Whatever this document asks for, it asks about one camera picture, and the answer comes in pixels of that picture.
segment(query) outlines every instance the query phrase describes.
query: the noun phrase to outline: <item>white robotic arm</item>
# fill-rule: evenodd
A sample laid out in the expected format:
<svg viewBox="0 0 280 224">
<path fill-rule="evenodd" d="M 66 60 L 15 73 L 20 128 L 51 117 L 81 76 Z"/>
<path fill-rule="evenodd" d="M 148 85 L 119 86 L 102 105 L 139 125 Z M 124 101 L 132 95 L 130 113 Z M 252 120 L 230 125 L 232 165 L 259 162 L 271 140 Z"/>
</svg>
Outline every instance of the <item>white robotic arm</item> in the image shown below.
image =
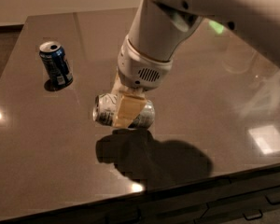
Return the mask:
<svg viewBox="0 0 280 224">
<path fill-rule="evenodd" d="M 159 87 L 176 47 L 202 17 L 225 25 L 280 67 L 280 0 L 143 0 L 119 53 L 112 126 L 127 128 L 138 117 L 144 91 Z M 100 110 L 97 103 L 96 121 Z"/>
</svg>

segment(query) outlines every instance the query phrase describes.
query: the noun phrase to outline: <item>soda can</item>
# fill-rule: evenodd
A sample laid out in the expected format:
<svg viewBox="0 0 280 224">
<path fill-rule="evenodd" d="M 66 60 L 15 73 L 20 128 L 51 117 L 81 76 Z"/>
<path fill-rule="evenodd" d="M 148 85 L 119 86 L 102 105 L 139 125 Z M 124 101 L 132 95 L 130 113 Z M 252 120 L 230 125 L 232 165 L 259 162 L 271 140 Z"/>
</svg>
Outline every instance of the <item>soda can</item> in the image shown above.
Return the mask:
<svg viewBox="0 0 280 224">
<path fill-rule="evenodd" d="M 116 111 L 117 95 L 111 93 L 101 94 L 96 97 L 93 108 L 93 120 L 106 126 L 112 126 Z M 148 129 L 155 120 L 155 109 L 151 101 L 147 104 L 129 128 Z"/>
<path fill-rule="evenodd" d="M 53 86 L 62 88 L 73 82 L 65 51 L 57 41 L 48 41 L 39 46 L 39 56 L 46 67 Z"/>
</svg>

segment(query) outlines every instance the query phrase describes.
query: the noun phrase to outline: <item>can lid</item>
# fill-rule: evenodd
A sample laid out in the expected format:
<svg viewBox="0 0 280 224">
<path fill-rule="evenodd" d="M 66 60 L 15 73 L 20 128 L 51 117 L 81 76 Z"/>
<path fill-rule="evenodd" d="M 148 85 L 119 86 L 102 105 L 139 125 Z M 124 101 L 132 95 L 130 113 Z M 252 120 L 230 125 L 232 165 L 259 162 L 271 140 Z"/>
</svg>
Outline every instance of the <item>can lid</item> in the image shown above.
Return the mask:
<svg viewBox="0 0 280 224">
<path fill-rule="evenodd" d="M 50 53 L 56 51 L 61 47 L 58 41 L 47 41 L 39 46 L 39 50 L 42 52 Z"/>
</svg>

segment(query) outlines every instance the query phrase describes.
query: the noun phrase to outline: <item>speaker grille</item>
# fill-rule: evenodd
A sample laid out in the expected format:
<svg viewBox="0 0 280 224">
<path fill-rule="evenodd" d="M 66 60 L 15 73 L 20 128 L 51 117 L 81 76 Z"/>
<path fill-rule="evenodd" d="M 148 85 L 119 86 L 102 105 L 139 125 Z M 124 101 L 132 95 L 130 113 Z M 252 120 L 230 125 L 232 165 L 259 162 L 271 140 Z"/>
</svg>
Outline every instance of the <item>speaker grille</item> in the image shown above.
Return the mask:
<svg viewBox="0 0 280 224">
<path fill-rule="evenodd" d="M 140 78 L 142 78 L 143 80 L 146 80 L 146 81 L 150 81 L 150 82 L 156 81 L 158 78 L 160 78 L 159 72 L 148 69 L 148 68 L 139 70 L 138 74 L 139 74 Z"/>
</svg>

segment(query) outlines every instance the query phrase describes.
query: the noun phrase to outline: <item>table top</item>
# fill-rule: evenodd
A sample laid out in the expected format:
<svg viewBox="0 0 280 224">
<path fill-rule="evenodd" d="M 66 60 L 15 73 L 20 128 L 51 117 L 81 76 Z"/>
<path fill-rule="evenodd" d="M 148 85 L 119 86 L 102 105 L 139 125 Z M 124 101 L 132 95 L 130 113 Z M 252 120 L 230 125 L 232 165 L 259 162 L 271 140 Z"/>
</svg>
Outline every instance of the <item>table top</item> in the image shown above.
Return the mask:
<svg viewBox="0 0 280 224">
<path fill-rule="evenodd" d="M 280 163 L 280 70 L 204 20 L 174 56 L 148 131 L 92 120 L 135 8 L 29 17 L 0 79 L 0 220 Z M 48 91 L 38 47 L 73 83 Z"/>
</svg>

